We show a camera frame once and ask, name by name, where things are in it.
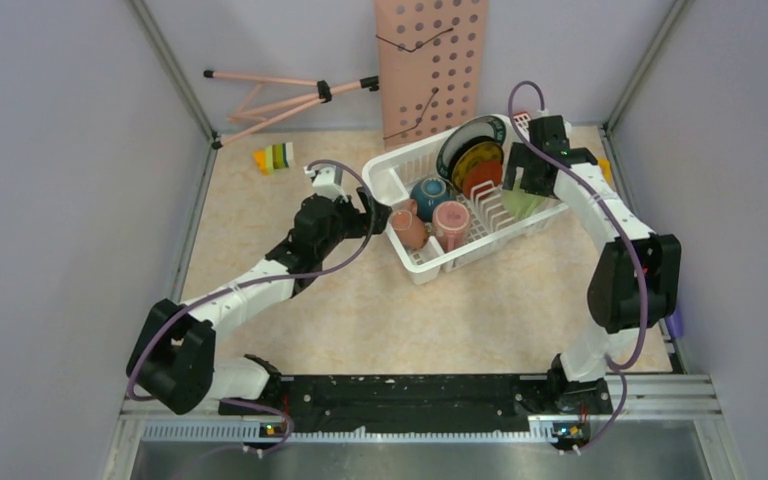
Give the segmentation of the orange dotted mug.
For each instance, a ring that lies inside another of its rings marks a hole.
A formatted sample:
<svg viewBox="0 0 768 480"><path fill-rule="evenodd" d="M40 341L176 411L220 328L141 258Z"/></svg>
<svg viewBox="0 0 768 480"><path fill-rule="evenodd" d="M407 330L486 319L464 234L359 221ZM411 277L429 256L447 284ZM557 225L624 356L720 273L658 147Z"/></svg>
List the orange dotted mug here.
<svg viewBox="0 0 768 480"><path fill-rule="evenodd" d="M421 250L428 243L429 233L425 223L418 216L418 204L413 199L409 199L401 208L390 214L389 225L401 245L408 251Z"/></svg>

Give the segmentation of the light green mug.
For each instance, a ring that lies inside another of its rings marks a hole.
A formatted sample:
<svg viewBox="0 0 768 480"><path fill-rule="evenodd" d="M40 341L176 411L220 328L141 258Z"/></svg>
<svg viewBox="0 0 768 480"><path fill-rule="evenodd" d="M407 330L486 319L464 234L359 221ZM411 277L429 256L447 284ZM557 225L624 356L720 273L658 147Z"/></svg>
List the light green mug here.
<svg viewBox="0 0 768 480"><path fill-rule="evenodd" d="M500 191L504 209L515 219L523 220L533 215L546 201L545 197L520 189Z"/></svg>

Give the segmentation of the white plastic dish rack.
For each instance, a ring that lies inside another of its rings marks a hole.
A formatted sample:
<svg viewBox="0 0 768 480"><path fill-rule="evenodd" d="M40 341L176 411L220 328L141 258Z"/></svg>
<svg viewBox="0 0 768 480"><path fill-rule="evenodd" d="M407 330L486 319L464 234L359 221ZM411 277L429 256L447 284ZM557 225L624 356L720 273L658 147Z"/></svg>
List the white plastic dish rack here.
<svg viewBox="0 0 768 480"><path fill-rule="evenodd" d="M512 143L519 139L518 135L522 132L512 126L515 134L510 146L504 150L505 154L510 153ZM452 130L402 146L367 162L362 177L373 196L394 210L402 207L418 181L438 175L437 153ZM515 237L539 233L568 210L560 201L546 198L533 215L515 220L504 209L500 191L501 188L495 186L475 195L472 200L460 192L455 194L455 199L468 207L471 224L465 244L451 252L444 252L434 238L423 249L408 251L401 245L394 230L386 227L386 238L414 284L428 283L442 272L450 272L502 250Z"/></svg>

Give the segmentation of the red bowl yellow rim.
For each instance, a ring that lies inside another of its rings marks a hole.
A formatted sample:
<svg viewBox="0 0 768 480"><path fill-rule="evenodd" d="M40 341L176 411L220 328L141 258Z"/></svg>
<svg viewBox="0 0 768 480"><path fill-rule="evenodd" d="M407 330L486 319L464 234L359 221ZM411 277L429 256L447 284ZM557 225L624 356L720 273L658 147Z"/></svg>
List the red bowl yellow rim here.
<svg viewBox="0 0 768 480"><path fill-rule="evenodd" d="M487 161L472 168L462 184L463 194L472 200L474 195L498 186L502 181L503 166L498 161Z"/></svg>

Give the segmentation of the yellow patterned plate black rim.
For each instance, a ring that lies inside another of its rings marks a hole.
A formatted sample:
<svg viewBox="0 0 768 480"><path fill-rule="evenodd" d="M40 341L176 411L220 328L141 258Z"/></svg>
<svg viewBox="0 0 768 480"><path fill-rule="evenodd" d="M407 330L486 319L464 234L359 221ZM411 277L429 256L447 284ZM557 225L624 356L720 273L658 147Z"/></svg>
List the yellow patterned plate black rim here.
<svg viewBox="0 0 768 480"><path fill-rule="evenodd" d="M471 148L455 166L452 183L458 191L462 191L463 180L475 166L487 162L498 161L503 165L504 150L499 143L484 142Z"/></svg>

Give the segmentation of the white plate green rim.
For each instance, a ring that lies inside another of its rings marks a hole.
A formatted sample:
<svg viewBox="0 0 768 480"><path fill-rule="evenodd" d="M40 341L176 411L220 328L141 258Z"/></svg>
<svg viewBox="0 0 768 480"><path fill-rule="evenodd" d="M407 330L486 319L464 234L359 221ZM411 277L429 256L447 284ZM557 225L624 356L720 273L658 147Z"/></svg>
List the white plate green rim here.
<svg viewBox="0 0 768 480"><path fill-rule="evenodd" d="M436 157L436 171L439 176L451 180L456 153L479 137L489 137L506 150L513 140L515 129L510 120L502 115L491 114L475 117L452 130L443 141Z"/></svg>

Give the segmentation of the pink glass mug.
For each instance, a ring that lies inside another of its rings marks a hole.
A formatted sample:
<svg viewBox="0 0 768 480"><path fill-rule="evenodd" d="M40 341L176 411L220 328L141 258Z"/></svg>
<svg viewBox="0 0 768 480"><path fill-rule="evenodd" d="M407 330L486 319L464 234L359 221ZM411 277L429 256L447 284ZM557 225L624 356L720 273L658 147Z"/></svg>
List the pink glass mug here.
<svg viewBox="0 0 768 480"><path fill-rule="evenodd" d="M451 252L465 244L470 224L471 213L461 202L445 201L433 211L435 238L444 252Z"/></svg>

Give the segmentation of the black small plate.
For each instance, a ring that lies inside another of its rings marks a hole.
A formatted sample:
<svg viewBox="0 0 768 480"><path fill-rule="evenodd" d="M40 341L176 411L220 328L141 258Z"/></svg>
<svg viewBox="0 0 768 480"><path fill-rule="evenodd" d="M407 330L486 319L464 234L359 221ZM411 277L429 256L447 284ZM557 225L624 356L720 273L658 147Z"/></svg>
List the black small plate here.
<svg viewBox="0 0 768 480"><path fill-rule="evenodd" d="M466 141L463 145L458 147L455 150L454 155L452 156L450 162L449 162L449 172L447 175L445 175L445 178L449 181L452 181L453 173L455 166L457 165L458 161L463 157L465 153L467 153L471 148L484 143L484 142L491 142L496 143L496 140L490 136L477 136L473 139L470 139Z"/></svg>

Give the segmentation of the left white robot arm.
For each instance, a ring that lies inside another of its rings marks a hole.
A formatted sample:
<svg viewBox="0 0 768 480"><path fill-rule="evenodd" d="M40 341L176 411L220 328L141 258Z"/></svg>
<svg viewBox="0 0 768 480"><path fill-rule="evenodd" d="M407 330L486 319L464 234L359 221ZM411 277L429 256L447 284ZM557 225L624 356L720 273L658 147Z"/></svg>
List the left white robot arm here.
<svg viewBox="0 0 768 480"><path fill-rule="evenodd" d="M226 380L215 374L217 344L267 308L290 300L317 278L348 266L355 255L325 267L325 259L345 240L358 239L361 254L381 234L392 213L365 181L355 206L342 188L349 167L331 160L305 170L313 193L295 214L287 235L248 272L212 292L177 303L163 299L149 310L126 366L126 396L158 401L173 413L186 414L206 399L243 400L257 413L279 404L278 373L266 361L247 356Z"/></svg>

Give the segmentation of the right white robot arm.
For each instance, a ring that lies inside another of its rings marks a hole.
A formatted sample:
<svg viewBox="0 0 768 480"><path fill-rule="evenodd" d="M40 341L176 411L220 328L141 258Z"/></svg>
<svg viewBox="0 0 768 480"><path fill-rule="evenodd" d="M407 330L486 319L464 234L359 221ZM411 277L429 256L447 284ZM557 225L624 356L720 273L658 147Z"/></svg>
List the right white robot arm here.
<svg viewBox="0 0 768 480"><path fill-rule="evenodd" d="M675 311L681 243L631 213L591 151L571 147L559 115L528 121L511 146L503 188L559 200L599 252L586 295L590 324L552 361L546 397L560 412L605 402L605 375L634 366L648 330Z"/></svg>

